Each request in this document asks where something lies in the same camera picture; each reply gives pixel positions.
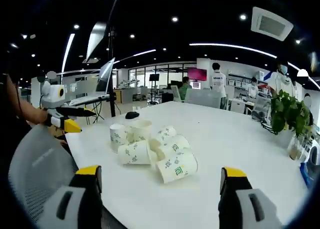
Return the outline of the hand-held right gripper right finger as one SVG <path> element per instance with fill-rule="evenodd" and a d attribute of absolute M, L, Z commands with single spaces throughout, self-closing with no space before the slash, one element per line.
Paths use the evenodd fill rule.
<path fill-rule="evenodd" d="M 258 188 L 253 188 L 240 169 L 221 169 L 220 201 L 221 229 L 281 229 L 276 205 Z"/>

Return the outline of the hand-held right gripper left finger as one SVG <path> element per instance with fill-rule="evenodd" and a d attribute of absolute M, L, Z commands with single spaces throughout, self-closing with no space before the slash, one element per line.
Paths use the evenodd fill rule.
<path fill-rule="evenodd" d="M 43 205 L 39 229 L 100 229 L 103 203 L 102 167 L 79 169 L 69 185 L 62 185 Z"/>

